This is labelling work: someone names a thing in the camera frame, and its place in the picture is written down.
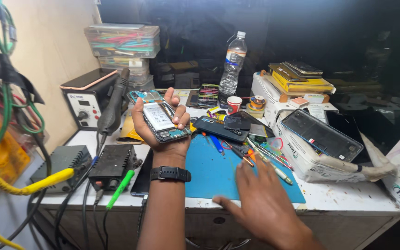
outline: phone battery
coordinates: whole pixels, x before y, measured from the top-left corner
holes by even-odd
[[[145,103],[143,105],[143,113],[156,132],[175,127],[171,118],[158,103]]]

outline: black smartwatch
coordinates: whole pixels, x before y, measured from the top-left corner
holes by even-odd
[[[191,173],[178,167],[160,166],[151,170],[151,181],[153,180],[176,180],[190,182]]]

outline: phone screen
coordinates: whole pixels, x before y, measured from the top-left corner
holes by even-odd
[[[115,71],[115,69],[95,69],[89,73],[86,73],[80,77],[77,77],[73,80],[70,80],[64,84],[62,84],[62,87],[72,87],[72,88],[83,88],[92,82],[95,82],[96,80],[100,79],[101,77],[105,77],[108,74],[112,73]]]

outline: paper cup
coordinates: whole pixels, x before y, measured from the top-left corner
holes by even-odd
[[[242,99],[240,97],[228,97],[228,115],[237,113],[241,104]]]

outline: blue silicone mat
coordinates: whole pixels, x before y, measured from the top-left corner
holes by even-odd
[[[186,183],[186,197],[212,198],[222,195],[231,200],[239,200],[235,181],[236,166],[241,162],[232,150],[225,150],[222,156],[210,138],[208,142],[202,135],[191,141],[186,155],[186,169],[192,173],[191,182]],[[305,203],[305,198],[289,168],[278,165],[288,175],[293,185],[280,180],[292,203]]]

